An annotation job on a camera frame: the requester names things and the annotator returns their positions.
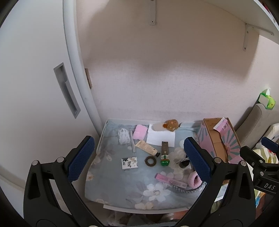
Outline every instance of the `small square box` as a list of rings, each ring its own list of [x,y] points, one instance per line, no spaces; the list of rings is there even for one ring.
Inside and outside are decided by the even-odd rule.
[[[134,169],[138,167],[137,157],[121,159],[122,169]]]

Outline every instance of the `white shelf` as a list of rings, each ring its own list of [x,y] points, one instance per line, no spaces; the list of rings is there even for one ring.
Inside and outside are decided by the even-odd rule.
[[[279,26],[270,13],[258,0],[204,0],[241,19],[244,23],[254,25],[266,31],[254,28],[264,36],[279,44]]]

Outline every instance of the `cardboard box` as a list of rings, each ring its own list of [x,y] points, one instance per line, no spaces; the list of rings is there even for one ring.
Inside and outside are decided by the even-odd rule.
[[[228,118],[228,124],[231,127],[227,134],[221,134],[213,127],[222,118],[205,118],[198,130],[198,140],[201,148],[206,149],[213,158],[219,157],[224,162],[238,163],[241,160],[239,150],[240,142],[234,131],[234,128]]]

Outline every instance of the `white flower pattern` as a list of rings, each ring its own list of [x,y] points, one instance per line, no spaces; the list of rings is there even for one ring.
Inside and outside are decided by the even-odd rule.
[[[144,203],[138,203],[135,204],[135,208],[137,210],[150,210],[153,207],[153,203],[147,202],[146,204]]]
[[[112,161],[112,158],[111,158],[111,156],[108,154],[108,152],[106,152],[106,159],[108,160],[108,161]]]
[[[88,171],[86,175],[86,181],[91,181],[93,179],[94,179],[94,175]]]
[[[100,157],[98,156],[98,155],[96,155],[96,157],[94,158],[94,160],[93,160],[93,164],[97,164],[97,163],[100,163],[101,162],[101,159],[100,159]]]
[[[105,205],[109,205],[109,202],[104,201],[103,199],[96,199],[95,201],[96,201],[97,203],[102,203],[102,204],[105,204]]]
[[[174,151],[169,153],[169,160],[170,160],[169,167],[174,170],[173,171],[174,179],[178,181],[183,179],[185,170],[192,169],[191,165],[188,165],[186,168],[181,168],[179,164],[176,164],[177,161],[185,157],[186,157],[186,153],[184,149],[181,147],[177,147],[174,149]]]
[[[167,176],[167,177],[170,178],[170,179],[173,179],[173,178],[174,178],[174,174],[171,173],[171,172],[168,173],[168,174],[166,174],[164,171],[162,171],[160,174],[161,174],[161,175],[164,175],[164,176]],[[162,182],[162,185],[164,186],[164,188],[172,187],[171,184],[168,184],[168,183],[165,183],[165,182]]]
[[[157,183],[155,186],[153,184],[147,185],[147,190],[143,192],[143,195],[149,196],[149,201],[158,200],[158,202],[163,202],[166,200],[165,196],[170,194],[170,190],[165,189],[162,183]]]
[[[192,137],[194,138],[194,140],[195,140],[197,143],[199,143],[199,139],[198,139],[197,133],[194,133]],[[181,140],[181,141],[179,142],[179,146],[180,146],[181,148],[183,148],[183,149],[184,149],[184,141],[185,141],[185,139],[183,139],[183,140]]]

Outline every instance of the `shelf bracket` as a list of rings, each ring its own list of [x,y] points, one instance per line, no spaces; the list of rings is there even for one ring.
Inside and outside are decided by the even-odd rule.
[[[156,0],[149,0],[149,24],[156,24]]]
[[[251,25],[251,24],[246,24],[246,26],[245,26],[244,42],[243,42],[243,50],[244,51],[247,50],[248,34],[251,31],[251,29],[262,30],[262,31],[267,32],[267,33],[271,34],[272,36],[274,36],[274,33],[269,31],[269,30],[267,30],[267,29],[264,29],[264,28],[261,28],[261,27],[258,27],[258,26],[254,26],[254,25]]]

